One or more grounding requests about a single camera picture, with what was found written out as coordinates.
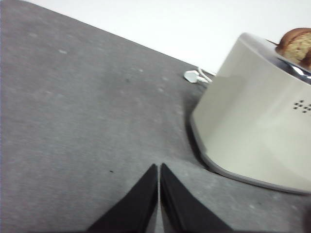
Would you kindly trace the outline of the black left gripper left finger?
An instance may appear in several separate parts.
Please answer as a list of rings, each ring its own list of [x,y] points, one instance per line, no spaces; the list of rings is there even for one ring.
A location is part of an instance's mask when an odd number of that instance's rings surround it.
[[[144,233],[157,205],[158,171],[152,164],[131,190],[95,221],[88,233]]]

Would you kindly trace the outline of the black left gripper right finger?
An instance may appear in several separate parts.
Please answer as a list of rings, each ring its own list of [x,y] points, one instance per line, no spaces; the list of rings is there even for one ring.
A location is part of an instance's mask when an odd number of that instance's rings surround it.
[[[233,229],[204,206],[166,164],[160,168],[161,202],[178,233],[228,233]]]

